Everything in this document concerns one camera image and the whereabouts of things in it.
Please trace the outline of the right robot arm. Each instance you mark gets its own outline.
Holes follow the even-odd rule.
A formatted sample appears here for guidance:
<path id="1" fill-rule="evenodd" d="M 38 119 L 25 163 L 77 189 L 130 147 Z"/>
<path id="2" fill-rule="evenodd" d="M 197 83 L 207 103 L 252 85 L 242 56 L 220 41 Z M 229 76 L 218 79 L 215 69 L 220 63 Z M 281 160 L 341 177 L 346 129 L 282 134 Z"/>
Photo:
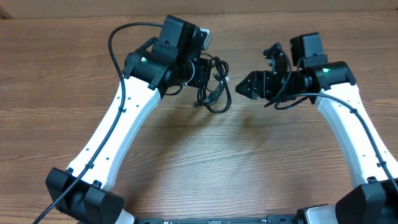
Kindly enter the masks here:
<path id="1" fill-rule="evenodd" d="M 291 53 L 276 43 L 263 51 L 270 70 L 255 70 L 236 86 L 252 100 L 287 110 L 309 100 L 326 119 L 345 157 L 352 190 L 336 203 L 269 215 L 267 223 L 396 223 L 397 160 L 361 101 L 348 64 L 330 62 L 317 32 L 290 40 Z"/>

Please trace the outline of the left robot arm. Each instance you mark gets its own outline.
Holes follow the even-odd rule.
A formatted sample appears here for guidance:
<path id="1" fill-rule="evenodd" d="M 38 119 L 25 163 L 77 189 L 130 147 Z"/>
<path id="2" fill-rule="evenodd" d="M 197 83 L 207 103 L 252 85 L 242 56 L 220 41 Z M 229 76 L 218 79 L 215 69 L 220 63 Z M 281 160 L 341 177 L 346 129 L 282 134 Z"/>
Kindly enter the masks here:
<path id="1" fill-rule="evenodd" d="M 79 223 L 135 223 L 124 199 L 113 193 L 122 161 L 137 132 L 172 86 L 201 88 L 208 61 L 208 29 L 174 16 L 117 67 L 119 86 L 111 106 L 81 152 L 64 170 L 54 168 L 46 186 L 50 208 Z"/>

